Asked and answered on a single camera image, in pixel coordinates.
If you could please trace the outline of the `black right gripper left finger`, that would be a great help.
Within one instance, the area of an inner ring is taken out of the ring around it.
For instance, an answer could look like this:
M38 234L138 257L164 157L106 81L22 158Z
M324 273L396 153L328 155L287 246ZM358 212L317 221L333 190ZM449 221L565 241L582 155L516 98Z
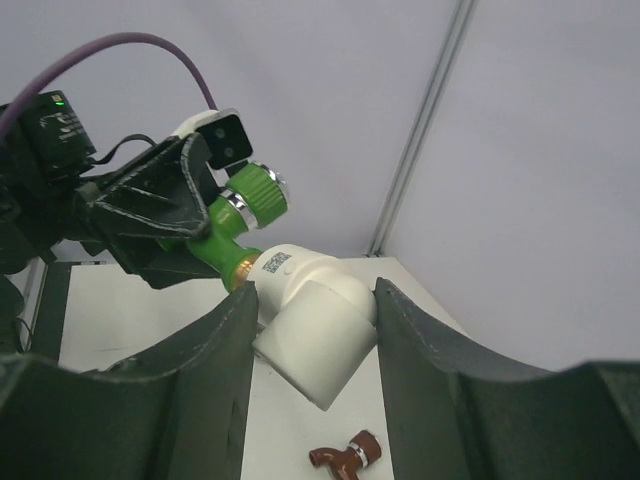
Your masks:
M239 478L257 313L246 284L104 371L3 356L2 477Z

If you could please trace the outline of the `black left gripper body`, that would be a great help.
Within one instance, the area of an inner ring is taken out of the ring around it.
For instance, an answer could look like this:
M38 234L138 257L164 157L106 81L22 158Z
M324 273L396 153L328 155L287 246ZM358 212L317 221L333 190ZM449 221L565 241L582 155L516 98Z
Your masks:
M92 256L108 251L120 265L124 239L158 242L163 233L165 173L116 169L89 176L74 190L67 212L68 237L80 241Z

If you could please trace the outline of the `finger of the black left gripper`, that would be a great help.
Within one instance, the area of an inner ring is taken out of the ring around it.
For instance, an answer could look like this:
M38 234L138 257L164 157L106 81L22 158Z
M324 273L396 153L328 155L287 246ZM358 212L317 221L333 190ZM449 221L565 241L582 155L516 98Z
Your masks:
M199 178L211 152L198 133L169 137L100 180L92 222L104 233L189 240L210 227Z
M220 274L184 246L166 251L153 239L124 239L119 263L156 290L194 279L219 279Z

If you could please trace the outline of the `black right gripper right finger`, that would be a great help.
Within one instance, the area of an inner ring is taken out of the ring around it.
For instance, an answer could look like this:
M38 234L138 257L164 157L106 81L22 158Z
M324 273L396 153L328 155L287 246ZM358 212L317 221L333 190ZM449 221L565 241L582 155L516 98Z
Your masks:
M639 365L558 372L498 354L379 279L378 357L398 479L635 479Z

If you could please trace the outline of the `green plastic faucet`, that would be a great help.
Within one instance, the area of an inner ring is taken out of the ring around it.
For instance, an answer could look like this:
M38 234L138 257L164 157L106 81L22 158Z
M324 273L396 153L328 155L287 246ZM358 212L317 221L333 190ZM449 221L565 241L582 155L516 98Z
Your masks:
M231 293L247 279L261 251L236 242L237 237L262 229L284 215L290 206L283 177L262 163L249 163L232 175L221 194L208 207L210 227L201 239L160 240L171 252L181 246L213 268Z

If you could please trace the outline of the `white elbow pipe fitting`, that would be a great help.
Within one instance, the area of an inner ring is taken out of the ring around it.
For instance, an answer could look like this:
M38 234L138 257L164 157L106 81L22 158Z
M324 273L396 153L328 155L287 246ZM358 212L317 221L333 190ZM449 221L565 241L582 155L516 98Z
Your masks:
M258 358L326 411L377 340L370 287L336 257L282 244L248 275L258 294Z

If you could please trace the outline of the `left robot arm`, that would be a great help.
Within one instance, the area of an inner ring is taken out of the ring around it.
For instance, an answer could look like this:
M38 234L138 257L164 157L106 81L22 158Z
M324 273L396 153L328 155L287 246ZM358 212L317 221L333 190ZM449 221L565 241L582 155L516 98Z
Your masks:
M109 253L155 289L220 271L187 248L212 222L207 208L220 189L198 121L208 108L123 166L102 174L96 149L65 94L50 91L16 119L1 142L1 349L23 350L31 335L26 299L11 276L33 259L55 262L54 246L76 241L92 257Z

